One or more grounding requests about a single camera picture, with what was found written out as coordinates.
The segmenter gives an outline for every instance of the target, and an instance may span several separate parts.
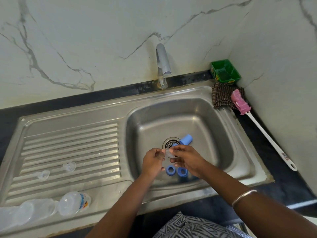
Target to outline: dish rag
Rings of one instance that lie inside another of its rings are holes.
[[[219,108],[220,106],[228,105],[232,109],[237,110],[237,107],[231,100],[231,94],[236,89],[236,87],[229,86],[225,83],[216,82],[211,92],[212,104],[214,105],[214,108]],[[245,100],[244,88],[238,89],[240,91],[241,97]]]

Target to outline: blue cylinder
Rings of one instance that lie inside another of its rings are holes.
[[[187,177],[188,176],[188,170],[186,168],[183,168],[183,167],[178,167],[177,174],[180,177],[182,177],[182,178]]]
[[[165,171],[166,173],[169,175],[169,176],[173,176],[175,173],[176,173],[176,169],[173,165],[169,165],[165,168]]]
[[[191,135],[186,135],[179,142],[180,144],[189,145],[193,141],[193,137]]]

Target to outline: sink basin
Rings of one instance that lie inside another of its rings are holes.
[[[190,144],[201,156],[221,169],[233,161],[233,147],[224,124],[215,109],[201,98],[174,99],[137,108],[130,113],[126,125],[126,153],[131,172],[137,178],[142,170],[145,153],[153,148],[170,148],[170,140],[178,142],[186,134],[193,137]],[[169,160],[163,166],[170,165]],[[197,180],[161,173],[152,187],[182,184]]]
[[[272,178],[229,108],[214,109],[213,81],[21,117],[0,167],[0,206],[59,200],[85,191],[92,203],[72,217],[55,214],[14,227],[1,237],[46,237],[98,222],[141,173],[153,148],[170,147],[186,134],[204,159],[252,186]],[[67,172],[63,164],[75,162]],[[169,165],[165,160],[163,166]],[[47,180],[36,172],[49,170]],[[161,172],[139,214],[217,193],[204,180]]]

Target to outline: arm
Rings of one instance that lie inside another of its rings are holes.
[[[229,205],[232,205],[238,196],[250,190],[246,185],[204,160],[191,146],[177,145],[170,151],[175,156],[179,156],[171,159],[171,162],[176,162],[175,166],[185,167],[194,176],[207,181]],[[242,198],[235,205],[234,210],[258,238],[317,237],[316,225],[259,193],[251,193]]]
[[[124,238],[142,204],[142,200],[155,177],[162,171],[164,154],[161,149],[149,150],[143,158],[142,173],[124,192],[107,214],[89,232],[86,238]]]

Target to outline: hand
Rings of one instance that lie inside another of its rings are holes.
[[[170,152],[174,156],[178,156],[170,159],[171,163],[175,163],[174,165],[177,167],[184,167],[192,175],[202,178],[203,168],[209,163],[192,146],[176,145],[170,148]]]
[[[149,176],[153,180],[165,168],[162,168],[164,153],[160,148],[150,149],[143,158],[142,174]]]

